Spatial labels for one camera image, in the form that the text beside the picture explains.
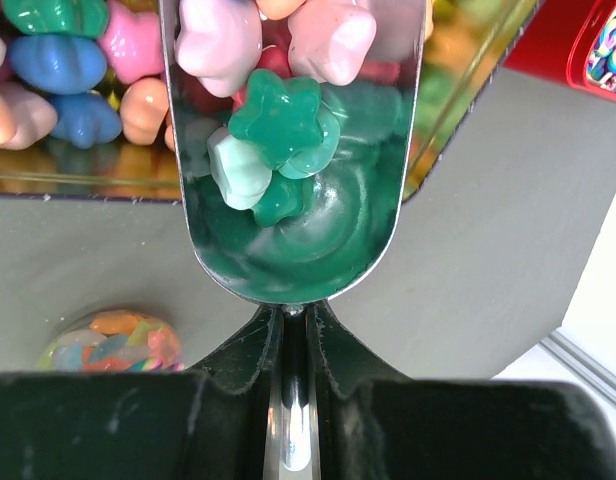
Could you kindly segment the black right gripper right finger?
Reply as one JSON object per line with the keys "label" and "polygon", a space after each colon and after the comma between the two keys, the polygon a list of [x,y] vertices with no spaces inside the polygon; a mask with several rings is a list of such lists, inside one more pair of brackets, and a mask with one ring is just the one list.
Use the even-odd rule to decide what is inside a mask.
{"label": "black right gripper right finger", "polygon": [[581,388],[414,380],[324,302],[307,310],[318,479],[616,479],[616,440]]}

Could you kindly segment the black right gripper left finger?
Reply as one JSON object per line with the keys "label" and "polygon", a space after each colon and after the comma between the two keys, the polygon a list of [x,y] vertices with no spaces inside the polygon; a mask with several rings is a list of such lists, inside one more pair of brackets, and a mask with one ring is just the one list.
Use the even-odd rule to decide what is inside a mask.
{"label": "black right gripper left finger", "polygon": [[181,372],[0,374],[0,479],[275,479],[281,313]]}

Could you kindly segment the silver metal scoop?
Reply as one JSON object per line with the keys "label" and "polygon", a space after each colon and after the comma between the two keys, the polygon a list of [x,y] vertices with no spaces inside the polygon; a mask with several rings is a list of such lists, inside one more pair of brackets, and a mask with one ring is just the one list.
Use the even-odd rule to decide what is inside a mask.
{"label": "silver metal scoop", "polygon": [[[175,57],[177,1],[159,3],[163,56]],[[185,219],[200,265],[222,288],[281,313],[279,470],[302,469],[313,452],[308,387],[307,310],[362,281],[396,230],[412,140],[402,141],[379,176],[365,162],[337,173],[315,193],[299,186],[248,210],[228,207],[211,176],[198,177],[185,134],[179,82],[167,83]]]}

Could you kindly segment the pale mint star candy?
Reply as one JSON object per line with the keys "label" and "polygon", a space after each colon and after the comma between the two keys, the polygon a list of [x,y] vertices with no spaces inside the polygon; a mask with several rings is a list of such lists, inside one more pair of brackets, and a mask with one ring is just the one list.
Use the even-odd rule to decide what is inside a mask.
{"label": "pale mint star candy", "polygon": [[207,148],[211,176],[225,204],[239,211],[255,206],[272,180],[260,149],[235,138],[226,127],[208,138]]}

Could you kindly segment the dark green star candy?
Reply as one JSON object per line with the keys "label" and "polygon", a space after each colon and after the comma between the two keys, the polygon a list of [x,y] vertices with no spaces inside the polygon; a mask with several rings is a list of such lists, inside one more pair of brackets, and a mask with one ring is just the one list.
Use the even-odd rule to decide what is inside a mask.
{"label": "dark green star candy", "polygon": [[250,75],[243,105],[231,116],[228,129],[263,154],[267,168],[277,170],[298,153],[321,145],[317,116],[321,90],[310,77],[283,79],[266,69]]}

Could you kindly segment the pale pink candy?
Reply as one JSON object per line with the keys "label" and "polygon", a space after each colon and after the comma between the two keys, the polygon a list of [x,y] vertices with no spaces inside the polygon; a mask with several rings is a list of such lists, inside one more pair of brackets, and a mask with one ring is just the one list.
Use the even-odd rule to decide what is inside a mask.
{"label": "pale pink candy", "polygon": [[335,86],[357,77],[377,31],[373,14],[350,1],[307,1],[287,25],[292,73]]}
{"label": "pale pink candy", "polygon": [[227,98],[246,83],[262,52],[262,22],[254,1],[188,0],[179,4],[175,42],[179,67],[213,96]]}

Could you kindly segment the red tin of lollipop candies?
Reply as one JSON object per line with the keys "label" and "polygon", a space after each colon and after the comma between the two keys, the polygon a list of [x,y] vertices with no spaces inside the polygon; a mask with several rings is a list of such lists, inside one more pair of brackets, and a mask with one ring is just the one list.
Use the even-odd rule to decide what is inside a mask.
{"label": "red tin of lollipop candies", "polygon": [[504,66],[616,103],[616,1],[544,1]]}

